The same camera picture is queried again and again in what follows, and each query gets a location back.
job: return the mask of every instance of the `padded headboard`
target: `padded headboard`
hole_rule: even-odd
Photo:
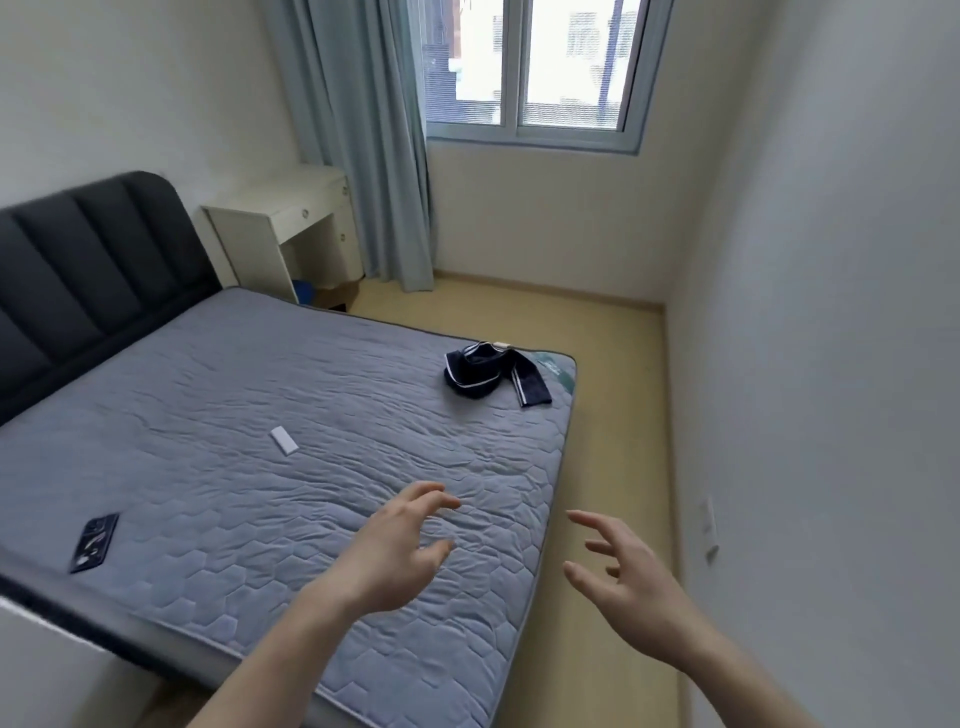
[[[220,287],[158,175],[0,210],[0,425]]]

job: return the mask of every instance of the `wall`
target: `wall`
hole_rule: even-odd
[[[10,728],[127,728],[159,680],[0,599],[0,705]]]
[[[0,17],[0,206],[130,169],[198,205],[298,160],[252,0],[13,0]],[[0,604],[5,725],[127,726],[156,679]]]
[[[825,725],[956,722],[958,39],[786,3],[668,304],[685,580]]]
[[[774,5],[676,0],[636,157],[431,141],[437,267],[663,301]]]

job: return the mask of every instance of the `desk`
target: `desk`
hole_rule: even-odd
[[[203,207],[245,288],[296,303],[304,279],[329,300],[363,277],[343,170],[300,164]]]

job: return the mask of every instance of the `mattress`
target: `mattress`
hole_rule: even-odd
[[[0,427],[0,546],[242,656],[380,504],[440,480],[463,507],[424,542],[457,548],[414,602],[349,631],[317,693],[354,724],[486,727],[540,570],[576,367],[527,352],[552,405],[521,408],[507,383],[467,400],[442,374],[465,344],[217,293]],[[66,576],[84,524],[109,513],[106,561]]]

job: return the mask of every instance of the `hand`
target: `hand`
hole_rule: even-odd
[[[452,541],[420,548],[420,528],[441,508],[460,500],[442,483],[418,481],[386,502],[357,531],[347,549],[325,573],[303,590],[332,595],[352,619],[399,609],[416,597],[453,550]]]
[[[587,539],[589,551],[617,561],[616,566],[607,567],[615,583],[580,564],[564,562],[564,574],[570,584],[596,605],[627,644],[686,671],[700,646],[714,634],[707,618],[657,554],[626,523],[586,511],[567,511],[567,516],[603,537]]]

